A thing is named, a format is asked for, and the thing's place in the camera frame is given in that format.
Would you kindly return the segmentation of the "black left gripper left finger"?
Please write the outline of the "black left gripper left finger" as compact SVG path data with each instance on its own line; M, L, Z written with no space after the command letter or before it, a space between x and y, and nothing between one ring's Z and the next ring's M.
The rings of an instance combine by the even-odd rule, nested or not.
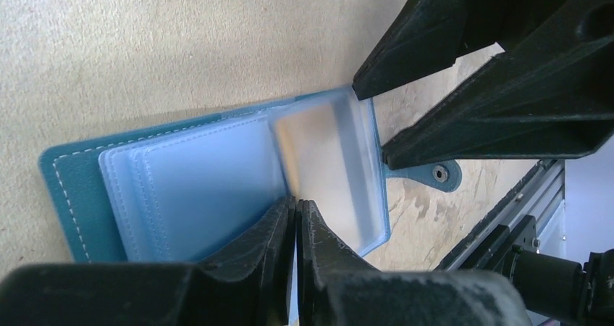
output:
M286 325L296 200L197 262L33 264L1 281L3 325Z

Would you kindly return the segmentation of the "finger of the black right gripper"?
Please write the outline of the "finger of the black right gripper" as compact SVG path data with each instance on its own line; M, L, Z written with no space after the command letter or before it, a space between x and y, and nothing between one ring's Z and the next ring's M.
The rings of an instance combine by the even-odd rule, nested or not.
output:
M382 147L448 159L578 159L613 135L613 0L506 0L502 53Z
M407 0L353 78L370 99L494 43L510 51L567 0Z

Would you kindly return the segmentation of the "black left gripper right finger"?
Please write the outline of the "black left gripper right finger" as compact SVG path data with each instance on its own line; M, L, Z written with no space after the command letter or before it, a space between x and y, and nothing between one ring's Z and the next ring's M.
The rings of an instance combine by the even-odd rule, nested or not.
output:
M296 208L301 325L530 325L518 291L486 270L383 272L345 244L314 201Z

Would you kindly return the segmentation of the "blue leather card holder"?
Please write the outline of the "blue leather card holder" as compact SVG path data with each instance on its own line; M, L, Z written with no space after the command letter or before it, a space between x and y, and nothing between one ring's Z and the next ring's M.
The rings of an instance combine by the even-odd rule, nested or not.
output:
M293 196L273 123L337 99L355 103L381 182L385 236L354 251L365 255L390 238L387 179L458 188L453 160L389 169L372 100L338 88L47 149L39 166L74 260L198 261L214 253Z

